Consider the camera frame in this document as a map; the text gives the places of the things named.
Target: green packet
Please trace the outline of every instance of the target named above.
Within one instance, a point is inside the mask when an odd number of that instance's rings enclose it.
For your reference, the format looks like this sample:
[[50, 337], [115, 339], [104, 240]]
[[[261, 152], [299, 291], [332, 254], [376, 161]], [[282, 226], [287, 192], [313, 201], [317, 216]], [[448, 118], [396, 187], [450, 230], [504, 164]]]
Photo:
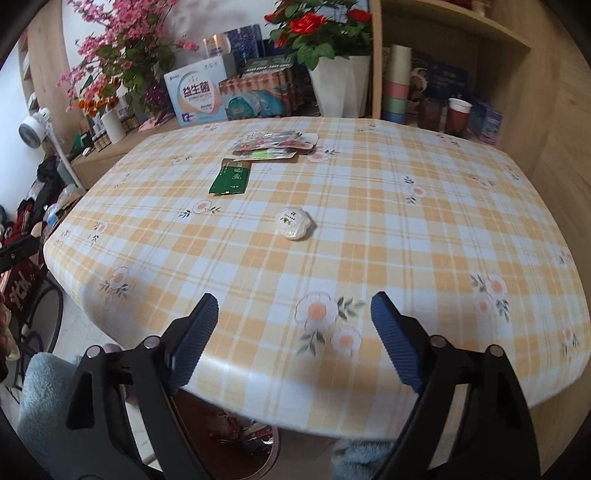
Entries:
[[232, 158], [222, 160], [222, 168], [213, 181], [209, 193], [214, 195], [231, 195], [244, 193], [251, 173], [251, 162], [234, 161]]

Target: plaid tablecloth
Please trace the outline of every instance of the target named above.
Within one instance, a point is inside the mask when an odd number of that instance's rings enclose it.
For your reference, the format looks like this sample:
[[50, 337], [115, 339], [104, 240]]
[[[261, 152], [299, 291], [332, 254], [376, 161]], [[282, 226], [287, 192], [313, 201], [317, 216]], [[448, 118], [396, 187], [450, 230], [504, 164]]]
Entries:
[[[262, 129], [320, 141], [294, 162], [253, 163], [245, 194], [209, 195], [233, 142]], [[314, 219], [309, 238], [275, 233], [286, 205]], [[502, 345], [530, 405], [576, 380], [591, 350], [569, 249], [515, 163], [387, 122], [269, 119], [155, 135], [80, 201], [45, 255], [126, 347], [212, 293], [219, 324], [189, 390], [313, 433], [392, 438], [412, 409], [369, 317], [380, 290], [457, 347]]]

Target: white wall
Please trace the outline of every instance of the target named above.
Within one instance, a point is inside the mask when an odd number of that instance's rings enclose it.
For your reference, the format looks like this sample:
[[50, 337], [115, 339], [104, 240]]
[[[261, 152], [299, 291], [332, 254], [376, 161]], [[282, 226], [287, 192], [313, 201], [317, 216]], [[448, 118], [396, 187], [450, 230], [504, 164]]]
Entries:
[[29, 148], [18, 135], [28, 114], [15, 47], [0, 70], [0, 205], [13, 218], [44, 157], [42, 148]]
[[[66, 53], [70, 66], [73, 67], [82, 59], [74, 42], [84, 39], [92, 32], [100, 34], [102, 27], [84, 22], [79, 14], [74, 13], [67, 0], [62, 1]], [[181, 0], [167, 18], [167, 32], [170, 38], [178, 39], [186, 35], [201, 45], [202, 39], [210, 35], [259, 24], [263, 37], [268, 38], [269, 32], [275, 27], [265, 25], [263, 17], [274, 10], [275, 0]], [[199, 60], [202, 54], [179, 52], [177, 64], [182, 66]]]

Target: tile floor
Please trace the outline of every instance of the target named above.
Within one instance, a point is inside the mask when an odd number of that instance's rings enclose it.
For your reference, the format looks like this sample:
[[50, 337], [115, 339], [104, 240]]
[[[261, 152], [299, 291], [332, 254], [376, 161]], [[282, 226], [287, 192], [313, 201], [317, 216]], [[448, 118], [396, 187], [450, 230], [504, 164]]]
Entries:
[[[38, 311], [54, 312], [55, 297], [44, 300]], [[35, 329], [43, 328], [45, 318], [42, 313], [34, 319]], [[64, 294], [64, 313], [60, 334], [54, 354], [66, 360], [73, 361], [77, 355], [83, 355], [90, 345], [103, 345], [113, 340], [96, 327], [80, 310], [78, 305]], [[0, 388], [0, 406], [13, 426], [18, 421], [18, 404], [5, 388]], [[144, 458], [153, 450], [148, 435], [136, 407], [128, 406], [129, 422], [131, 424], [140, 455]], [[335, 439], [317, 437], [304, 433], [282, 431], [281, 452], [273, 469], [265, 476], [265, 480], [328, 480], [330, 478], [330, 454]]]

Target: white flower pot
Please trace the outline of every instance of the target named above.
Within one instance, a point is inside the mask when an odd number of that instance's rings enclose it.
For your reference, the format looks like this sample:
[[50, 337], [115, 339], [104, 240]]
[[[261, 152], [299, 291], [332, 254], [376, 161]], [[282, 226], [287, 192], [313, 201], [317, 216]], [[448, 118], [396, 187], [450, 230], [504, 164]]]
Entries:
[[369, 83], [369, 56], [334, 60], [321, 57], [309, 70], [316, 101], [323, 116], [359, 118], [365, 113]]
[[112, 143], [120, 142], [125, 138], [125, 130], [123, 130], [123, 125], [121, 125], [121, 120], [119, 120], [116, 110], [113, 109], [105, 112], [100, 118], [100, 121], [103, 122], [107, 130], [107, 135], [109, 135]]

